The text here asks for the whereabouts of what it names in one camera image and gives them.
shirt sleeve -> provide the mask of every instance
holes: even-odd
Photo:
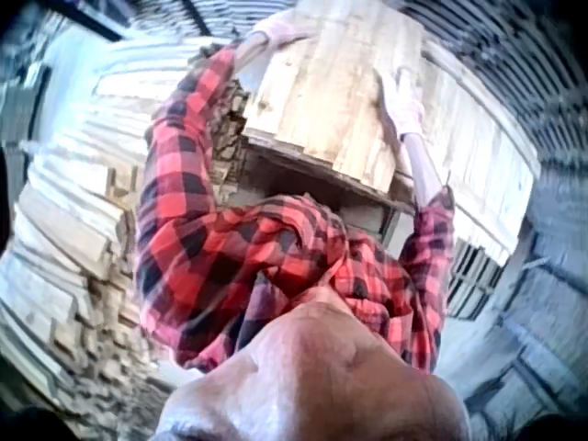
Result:
[[[455,202],[444,187],[414,218],[414,233],[401,251],[400,264],[408,272],[419,296],[422,314],[413,323],[410,352],[426,358],[432,371],[441,344],[447,310],[447,283],[454,257]]]
[[[182,366],[238,319],[258,272],[293,296],[345,250],[343,227],[305,198],[217,210],[207,120],[232,77],[235,46],[182,80],[146,134],[135,271],[141,325]]]

white glove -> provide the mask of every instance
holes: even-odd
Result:
[[[311,35],[308,30],[297,29],[292,24],[292,9],[278,12],[273,16],[264,18],[258,22],[249,35],[254,32],[263,32],[267,36],[268,46],[271,51],[280,48],[294,40],[306,39]]]
[[[394,123],[398,139],[407,133],[423,136],[424,108],[416,90],[413,79],[406,68],[399,70],[399,81],[389,73],[379,73],[382,82],[384,106],[388,116]]]

wood stack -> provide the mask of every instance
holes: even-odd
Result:
[[[117,72],[102,75],[91,100],[74,107],[75,124],[48,145],[23,146],[35,157],[15,206],[14,239],[0,260],[0,348],[82,437],[144,439],[166,398],[148,381],[164,352],[137,327],[134,210],[148,151],[143,133],[161,105],[159,94],[166,88],[169,95],[176,83],[157,73],[181,77],[187,60],[153,75],[127,72],[136,87],[104,93],[110,76],[121,75],[116,60],[124,64],[126,57],[119,51],[146,65],[161,49],[115,45],[105,72],[113,66]],[[245,104],[241,87],[231,83],[210,123],[220,204],[236,190]]]

plaid flannel shirt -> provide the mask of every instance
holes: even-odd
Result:
[[[207,119],[232,77],[235,47],[189,73],[147,131],[135,273],[142,326],[184,368],[210,371],[327,282],[406,363],[432,371],[453,259],[451,191],[416,215],[400,261],[310,198],[218,210]]]

